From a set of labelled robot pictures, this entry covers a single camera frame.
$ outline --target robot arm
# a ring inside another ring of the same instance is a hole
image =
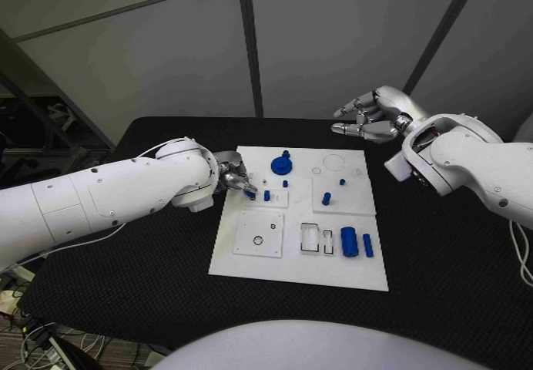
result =
[[[414,174],[441,196],[468,187],[490,211],[533,229],[533,144],[503,143],[477,117],[431,116],[389,86],[354,99],[334,117],[352,111],[356,124],[333,124],[334,132],[376,143],[405,136],[385,163],[398,181]]]
[[[236,152],[212,153],[192,139],[156,153],[39,183],[0,190],[0,271],[78,237],[157,212],[172,203],[193,212],[225,188],[252,193]]]

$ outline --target blue gear-shaped object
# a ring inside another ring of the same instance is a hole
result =
[[[284,150],[284,154],[274,159],[270,168],[277,175],[287,175],[293,171],[293,161],[290,157],[288,150]]]

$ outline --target black fabric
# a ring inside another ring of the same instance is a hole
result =
[[[147,117],[134,121],[112,160],[182,136],[213,152],[238,145],[365,150],[389,292],[210,276],[219,194],[200,213],[169,206],[104,242],[51,255],[25,311],[166,346],[252,321],[336,321],[414,338],[491,368],[533,368],[533,290],[517,274],[507,221],[470,190],[439,197],[415,179],[398,183],[383,162],[401,142],[378,146],[331,133],[330,125]]]

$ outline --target black table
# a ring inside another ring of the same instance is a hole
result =
[[[336,321],[396,333],[493,368],[533,368],[533,290],[522,283],[507,221],[470,190],[441,198],[398,183],[378,146],[331,121],[147,117],[111,160],[189,136],[213,152],[238,145],[366,151],[389,292],[208,275],[225,194],[195,214],[166,207],[101,243],[51,255],[20,306],[74,328],[179,346],[268,319]]]

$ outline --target robotic hand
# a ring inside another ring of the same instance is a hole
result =
[[[334,123],[331,131],[375,143],[405,136],[385,163],[398,181],[414,174],[441,196],[468,187],[488,210],[533,229],[533,143],[503,143],[477,117],[431,116],[389,86],[349,102],[334,117],[354,111],[356,123]]]
[[[0,271],[20,259],[153,214],[172,203],[192,212],[231,188],[255,193],[233,151],[212,153],[193,139],[143,156],[0,190]]]

